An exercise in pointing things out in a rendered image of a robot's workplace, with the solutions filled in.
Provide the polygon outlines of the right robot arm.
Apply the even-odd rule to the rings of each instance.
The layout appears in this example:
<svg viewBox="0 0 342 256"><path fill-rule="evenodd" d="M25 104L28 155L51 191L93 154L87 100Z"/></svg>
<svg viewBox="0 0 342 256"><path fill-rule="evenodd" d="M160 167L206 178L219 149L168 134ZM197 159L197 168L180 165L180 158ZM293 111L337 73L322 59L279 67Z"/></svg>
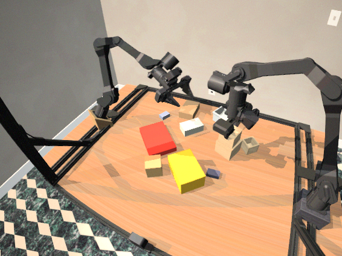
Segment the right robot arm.
<svg viewBox="0 0 342 256"><path fill-rule="evenodd" d="M227 76L219 71L213 71L207 87L222 95L229 93L229 100L234 104L244 104L247 94L250 95L255 88L251 83L243 82L264 76L289 74L304 74L321 92L326 114L324 155L322 161L317 161L314 179L316 186L306 196L306 207L325 216L326 210L338 202L337 153L342 111L342 79L329 74L312 58L306 57L271 63L236 63ZM249 110L247 107L248 105L239 111L235 122L238 123L240 120L250 130L258 122L260 110Z"/></svg>

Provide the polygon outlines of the yellow block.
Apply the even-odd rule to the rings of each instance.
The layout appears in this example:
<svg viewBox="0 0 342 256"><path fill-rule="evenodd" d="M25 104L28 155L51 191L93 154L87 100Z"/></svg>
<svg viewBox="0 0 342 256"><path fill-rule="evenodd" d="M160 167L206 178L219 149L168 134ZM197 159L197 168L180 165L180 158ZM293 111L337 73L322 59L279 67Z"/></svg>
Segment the yellow block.
<svg viewBox="0 0 342 256"><path fill-rule="evenodd" d="M204 186L205 174L190 149L168 155L168 162L181 194Z"/></svg>

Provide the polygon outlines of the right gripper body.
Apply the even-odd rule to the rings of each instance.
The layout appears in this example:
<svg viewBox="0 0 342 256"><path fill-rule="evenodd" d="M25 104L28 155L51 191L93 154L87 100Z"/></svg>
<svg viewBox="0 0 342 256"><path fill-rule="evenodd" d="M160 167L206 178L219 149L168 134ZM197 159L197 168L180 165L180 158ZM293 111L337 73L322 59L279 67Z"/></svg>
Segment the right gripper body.
<svg viewBox="0 0 342 256"><path fill-rule="evenodd" d="M213 124L213 130L217 133L220 133L221 135L225 137L229 137L234 130L234 123L235 119L242 109L245 108L246 105L248 105L248 109L253 109L253 106L249 102L245 102L244 104L234 104L232 103L229 98L225 103L228 105L227 110L224 112L225 115L227 115L228 120L224 120L222 118L218 119L214 124Z"/></svg>

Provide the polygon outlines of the red flat slab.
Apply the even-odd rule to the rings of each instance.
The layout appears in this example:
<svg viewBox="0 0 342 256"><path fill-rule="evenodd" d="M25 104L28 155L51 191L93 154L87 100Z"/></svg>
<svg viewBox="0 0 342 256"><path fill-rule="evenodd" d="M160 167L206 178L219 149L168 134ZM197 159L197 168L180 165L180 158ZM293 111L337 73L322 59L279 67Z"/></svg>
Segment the red flat slab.
<svg viewBox="0 0 342 256"><path fill-rule="evenodd" d="M176 145L162 121L139 129L149 156L176 151Z"/></svg>

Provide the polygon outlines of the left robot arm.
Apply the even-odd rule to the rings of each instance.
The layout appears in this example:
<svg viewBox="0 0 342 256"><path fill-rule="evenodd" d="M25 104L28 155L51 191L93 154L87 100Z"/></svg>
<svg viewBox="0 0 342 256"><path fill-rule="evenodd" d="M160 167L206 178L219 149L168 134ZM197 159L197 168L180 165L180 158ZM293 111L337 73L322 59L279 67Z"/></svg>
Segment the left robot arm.
<svg viewBox="0 0 342 256"><path fill-rule="evenodd" d="M166 73L163 67L167 70L170 70L166 75L162 75L162 78L166 85L169 84L168 81L172 81L174 79L178 80L177 78L182 73L182 70L179 67L176 67L177 69L173 69L179 63L179 60L171 53L167 52L161 60L153 59L137 51L119 36L105 37L102 39L99 37L93 42L93 46L99 58L104 85L103 96L97 99L97 108L95 111L92 111L97 118L108 119L106 115L108 113L109 106L116 103L119 100L120 96L120 94L118 93L118 88L115 88L112 82L111 69L108 59L110 48L119 46L121 49L134 57L144 69L152 69L151 72L148 72L147 75L147 77L150 79L154 77L158 81L159 77L162 74ZM157 67L154 68L155 66Z"/></svg>

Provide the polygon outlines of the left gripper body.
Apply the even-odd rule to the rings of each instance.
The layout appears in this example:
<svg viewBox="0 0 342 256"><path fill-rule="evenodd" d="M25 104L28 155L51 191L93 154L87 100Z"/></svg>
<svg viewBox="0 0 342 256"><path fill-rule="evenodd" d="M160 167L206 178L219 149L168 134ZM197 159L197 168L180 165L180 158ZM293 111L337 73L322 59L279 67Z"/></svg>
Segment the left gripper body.
<svg viewBox="0 0 342 256"><path fill-rule="evenodd" d="M166 74L167 74L167 72L162 74L162 75L166 75ZM170 81L168 85L166 85L163 81L162 75L159 77L158 82L160 83L159 86L160 87L162 86L163 88L157 90L156 94L155 94L155 101L157 103L161 102L164 93L166 93L167 91L172 92L175 89L179 88L180 86L181 86L180 88L182 89L185 85L185 82L187 82L188 80L191 81L191 79L192 79L189 75L186 75L186 76L181 78L179 83L177 83L177 80L174 79L174 80Z"/></svg>

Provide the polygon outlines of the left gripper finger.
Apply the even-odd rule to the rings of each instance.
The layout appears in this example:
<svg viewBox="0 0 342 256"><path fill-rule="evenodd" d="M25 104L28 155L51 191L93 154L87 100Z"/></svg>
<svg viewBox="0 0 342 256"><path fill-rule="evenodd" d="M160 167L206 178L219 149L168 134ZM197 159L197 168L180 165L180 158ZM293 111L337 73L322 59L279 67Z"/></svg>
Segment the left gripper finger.
<svg viewBox="0 0 342 256"><path fill-rule="evenodd" d="M169 103L169 104L172 104L174 106L177 106L177 107L180 107L180 104L171 96L171 93L170 91L166 92L164 95L163 95L163 98L161 100L161 102L165 102L165 103Z"/></svg>
<svg viewBox="0 0 342 256"><path fill-rule="evenodd" d="M187 82L185 82L185 85L184 85L182 91L183 91L185 94L187 94L189 97L194 98L193 93L192 93L192 91L191 91L191 89L190 89L189 83L190 83L190 80L187 81Z"/></svg>

